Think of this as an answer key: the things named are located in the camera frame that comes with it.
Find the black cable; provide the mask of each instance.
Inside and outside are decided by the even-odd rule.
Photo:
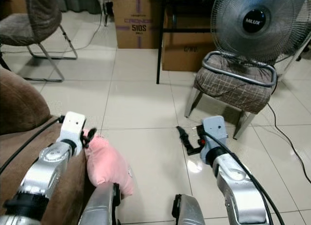
[[[263,188],[263,186],[258,182],[258,180],[249,172],[249,170],[244,166],[244,164],[239,160],[239,158],[237,157],[237,155],[235,153],[233,153],[232,151],[229,150],[228,147],[226,147],[224,144],[222,144],[218,139],[216,139],[214,136],[212,136],[211,134],[207,133],[204,131],[204,134],[207,135],[209,138],[211,138],[213,141],[215,141],[217,144],[219,144],[221,147],[223,147],[228,154],[230,154],[232,156],[232,158],[241,166],[241,168],[245,171],[245,173],[249,176],[249,178],[251,179],[251,181],[254,183],[256,189],[260,192],[260,194],[264,195],[263,202],[266,206],[266,210],[267,210],[267,214],[268,214],[268,218],[271,221],[271,224],[273,224],[273,220],[271,217],[271,213],[269,210],[269,207],[267,205],[267,202],[265,202],[265,198],[267,198],[268,202],[270,203],[272,209],[274,210],[274,212],[276,213],[276,216],[280,222],[280,225],[285,225],[284,221],[282,219],[282,216],[280,214],[280,212],[278,211],[277,207],[275,206],[274,202],[272,201],[271,197],[268,195],[268,193],[266,192],[266,190]]]
[[[12,160],[32,141],[34,140],[39,134],[41,134],[44,130],[49,128],[51,125],[55,124],[56,122],[60,121],[63,117],[57,118],[53,120],[52,122],[45,125],[43,128],[41,128],[38,132],[36,132],[34,135],[31,136],[17,151],[14,152],[14,154],[9,157],[9,159],[1,166],[0,168],[0,175],[5,170],[5,168],[12,162]]]
[[[295,155],[298,157],[299,159],[299,162],[301,164],[301,167],[302,167],[302,170],[303,170],[303,173],[306,177],[306,179],[309,181],[309,183],[311,184],[311,180],[310,178],[308,177],[307,175],[307,172],[306,172],[306,168],[305,168],[305,164],[303,163],[303,160],[302,158],[300,157],[300,155],[298,154],[297,150],[294,148],[294,145],[291,141],[291,139],[282,131],[278,128],[278,126],[276,125],[276,113],[274,112],[274,110],[272,109],[272,107],[270,106],[270,104],[268,103],[268,107],[270,108],[270,110],[272,111],[273,113],[273,116],[274,116],[274,127],[288,140],[292,150],[294,151]]]
[[[273,88],[273,91],[272,91],[271,95],[274,94],[274,92],[276,91],[276,88],[277,88],[277,76],[276,76],[276,86]]]
[[[98,24],[98,27],[97,27],[96,31],[93,33],[93,36],[92,36],[90,42],[89,42],[86,46],[81,47],[81,48],[77,48],[76,50],[85,49],[85,48],[87,48],[87,47],[92,43],[92,41],[93,41],[93,39],[94,39],[96,33],[98,32],[99,28],[100,28],[101,25],[102,25],[102,17],[103,17],[103,15],[102,15],[102,13],[101,13],[100,22],[99,22],[99,24]],[[2,52],[2,53],[23,53],[23,52],[28,52],[28,51],[19,51],[19,52],[8,52],[8,51],[5,51],[5,52]],[[72,50],[66,50],[66,51],[63,51],[63,52],[51,51],[51,52],[48,52],[48,53],[66,53],[66,52],[72,52]]]

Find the pink stuffed toy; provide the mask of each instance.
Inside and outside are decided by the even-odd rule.
[[[131,169],[121,154],[109,145],[108,140],[95,135],[88,148],[84,148],[86,154],[87,174],[94,186],[104,182],[117,183],[124,196],[132,195],[134,183]]]

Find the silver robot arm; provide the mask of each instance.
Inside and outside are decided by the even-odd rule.
[[[78,225],[119,225],[115,213],[120,203],[119,186],[111,182],[101,183],[90,197]]]
[[[39,225],[69,159],[82,150],[81,134],[86,118],[68,112],[56,143],[44,148],[23,178],[17,194],[5,203],[0,225]]]
[[[242,167],[215,141],[204,135],[208,132],[225,145],[227,133],[221,116],[206,118],[198,126],[199,143],[193,148],[186,132],[178,127],[181,139],[189,155],[200,153],[201,159],[213,168],[217,186],[225,197],[225,206],[230,225],[269,225],[268,212],[260,192],[249,179]],[[197,200],[182,194],[176,195],[173,211],[178,225],[204,225],[204,218]]]

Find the white tiled floor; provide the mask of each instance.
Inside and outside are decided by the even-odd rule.
[[[99,15],[67,12],[63,27],[74,46],[82,48],[91,40],[99,20]],[[68,49],[59,33],[44,44],[49,51]],[[21,49],[4,46],[2,51]],[[285,224],[311,224],[311,185],[287,141],[271,126],[268,108],[236,141],[231,137],[238,111],[203,97],[186,119],[183,114],[195,74],[162,71],[161,84],[156,85],[157,51],[117,49],[113,23],[101,26],[91,44],[78,50],[78,55],[76,61],[56,62],[66,78],[64,82],[33,85],[53,114],[69,110],[85,114],[86,126],[100,129],[131,164],[136,188],[119,208],[122,223],[173,225],[174,196],[187,193],[199,201],[207,225],[229,225],[224,198],[211,168],[203,165],[199,156],[185,154],[175,129],[177,125],[185,127],[195,145],[195,133],[190,127],[198,125],[202,118],[223,115],[229,148],[266,188]],[[20,75],[57,77],[47,60],[33,60],[27,53],[7,53],[4,59]],[[279,84],[271,106],[279,127],[292,139],[311,176],[310,91],[311,60],[302,59]]]

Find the table leg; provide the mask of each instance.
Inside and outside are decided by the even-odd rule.
[[[157,72],[156,72],[156,84],[160,81],[160,69],[161,69],[161,57],[162,57],[162,41],[163,41],[163,25],[165,15],[166,1],[161,0],[161,21],[160,21],[160,33],[159,33],[159,50],[157,53]]]

